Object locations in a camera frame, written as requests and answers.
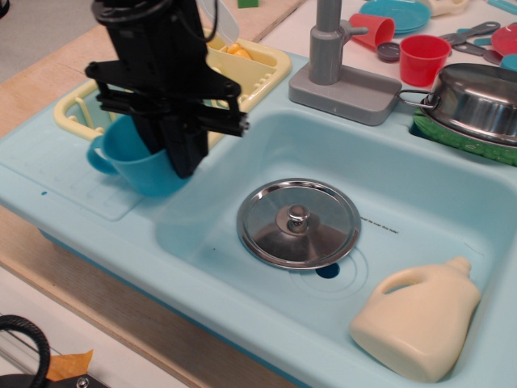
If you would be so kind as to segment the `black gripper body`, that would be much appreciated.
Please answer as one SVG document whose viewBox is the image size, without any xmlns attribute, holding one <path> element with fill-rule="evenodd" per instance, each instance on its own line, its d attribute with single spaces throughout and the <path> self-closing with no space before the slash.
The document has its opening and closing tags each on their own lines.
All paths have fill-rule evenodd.
<svg viewBox="0 0 517 388">
<path fill-rule="evenodd" d="M 92 62 L 104 109 L 191 118 L 205 131 L 242 136 L 248 128 L 241 87 L 212 70 L 194 1 L 94 1 L 117 58 Z"/>
</svg>

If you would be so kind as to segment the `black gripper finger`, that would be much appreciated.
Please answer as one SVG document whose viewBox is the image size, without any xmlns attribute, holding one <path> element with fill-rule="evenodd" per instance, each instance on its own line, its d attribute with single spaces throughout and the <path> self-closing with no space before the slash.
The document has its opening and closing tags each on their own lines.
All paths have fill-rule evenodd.
<svg viewBox="0 0 517 388">
<path fill-rule="evenodd" d="M 192 176 L 208 155 L 208 135 L 203 129 L 192 128 L 181 120 L 166 120 L 162 139 L 172 166 L 181 179 Z"/>
<path fill-rule="evenodd" d="M 155 119 L 147 116 L 132 115 L 132 121 L 138 135 L 151 154 L 156 154 L 165 149 L 161 127 Z"/>
</svg>

